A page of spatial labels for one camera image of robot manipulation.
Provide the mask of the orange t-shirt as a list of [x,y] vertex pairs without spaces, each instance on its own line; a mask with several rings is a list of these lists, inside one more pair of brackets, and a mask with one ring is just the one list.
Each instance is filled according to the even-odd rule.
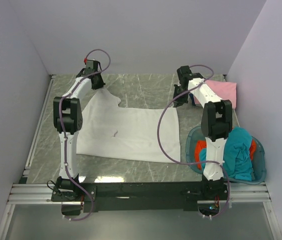
[[[252,168],[252,160],[254,153],[257,150],[257,143],[255,140],[247,141],[249,150],[247,150],[246,143],[239,140],[228,139],[225,145],[224,168],[226,171],[248,171]],[[196,162],[205,160],[205,151],[207,143],[205,140],[198,140],[194,150],[194,159]]]

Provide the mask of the teal t-shirt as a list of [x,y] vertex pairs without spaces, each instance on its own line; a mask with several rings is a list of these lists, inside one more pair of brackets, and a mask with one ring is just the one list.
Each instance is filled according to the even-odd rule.
[[227,135],[213,139],[206,137],[196,143],[194,157],[208,180],[220,181],[224,177],[252,181],[252,136],[243,128],[235,127]]

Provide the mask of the black base crossbar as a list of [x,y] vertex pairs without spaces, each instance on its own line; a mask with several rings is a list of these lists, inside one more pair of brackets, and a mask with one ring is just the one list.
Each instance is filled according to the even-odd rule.
[[78,214],[93,211],[183,210],[197,211],[199,201],[226,200],[228,188],[206,190],[199,181],[186,182],[110,182],[82,183],[88,192],[60,190],[55,187],[51,201],[77,203],[78,207],[64,209],[63,213]]

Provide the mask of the pink folded t-shirt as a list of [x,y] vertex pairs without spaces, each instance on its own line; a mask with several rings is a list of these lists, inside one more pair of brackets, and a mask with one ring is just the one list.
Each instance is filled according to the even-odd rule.
[[237,84],[233,82],[220,82],[214,80],[206,80],[200,87],[192,90],[190,93],[194,95],[196,104],[202,107],[208,102],[218,103],[221,100],[229,100],[232,109],[236,109],[237,105]]

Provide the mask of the white t-shirt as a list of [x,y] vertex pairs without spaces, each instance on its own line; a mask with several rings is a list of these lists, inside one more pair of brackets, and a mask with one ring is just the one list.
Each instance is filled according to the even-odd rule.
[[96,91],[82,111],[77,154],[156,163],[181,160],[176,108],[123,108],[120,102],[105,88]]

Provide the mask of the translucent blue laundry basket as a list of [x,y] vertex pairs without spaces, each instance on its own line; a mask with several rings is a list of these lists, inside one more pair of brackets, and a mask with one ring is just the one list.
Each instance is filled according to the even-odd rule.
[[[262,183],[267,175],[266,164],[265,164],[265,151],[256,138],[252,136],[252,139],[256,142],[256,151],[253,155],[252,160],[252,181],[245,180],[236,180],[234,178],[229,178],[231,182],[242,183],[247,185],[258,185]],[[205,137],[202,134],[201,127],[197,126],[193,128],[187,136],[186,144],[185,144],[185,159],[187,163],[196,162],[195,161],[195,147],[197,145],[197,141],[204,141]],[[202,174],[203,170],[201,170],[201,166],[198,162],[196,165],[191,165],[191,169],[198,174]]]

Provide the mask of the aluminium rail frame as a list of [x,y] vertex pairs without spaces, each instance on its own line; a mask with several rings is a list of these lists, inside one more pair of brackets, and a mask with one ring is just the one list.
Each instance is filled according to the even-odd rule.
[[50,77],[48,89],[44,98],[42,110],[40,112],[37,127],[32,139],[32,143],[29,149],[29,153],[25,162],[24,169],[21,174],[20,183],[13,184],[5,205],[3,217],[0,222],[0,240],[4,240],[7,237],[7,233],[11,224],[11,220],[14,214],[15,207],[17,205],[39,205],[49,204],[50,200],[47,196],[51,191],[45,189],[43,184],[27,184],[27,179],[33,163],[34,154],[37,148],[40,132],[42,129],[43,118],[46,112],[47,103],[51,93],[51,89],[56,76]]

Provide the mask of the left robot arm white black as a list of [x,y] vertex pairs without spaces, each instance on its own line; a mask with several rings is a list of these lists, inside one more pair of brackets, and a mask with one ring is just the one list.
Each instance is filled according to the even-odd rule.
[[69,201],[75,201],[81,195],[76,161],[77,139],[83,126],[81,100],[90,90],[105,85],[100,73],[101,63],[95,59],[85,59],[84,63],[85,67],[77,74],[73,86],[53,99],[53,125],[61,145],[61,166],[55,191],[63,191]]

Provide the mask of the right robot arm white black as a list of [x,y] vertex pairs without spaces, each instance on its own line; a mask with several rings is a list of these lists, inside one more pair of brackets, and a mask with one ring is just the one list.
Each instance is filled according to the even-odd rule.
[[189,94],[192,94],[203,107],[200,127],[206,142],[206,163],[202,167],[202,181],[220,182],[224,178],[224,149],[233,129],[232,103],[218,96],[203,76],[193,73],[190,66],[181,66],[176,72],[178,84],[174,86],[173,106],[187,103]]

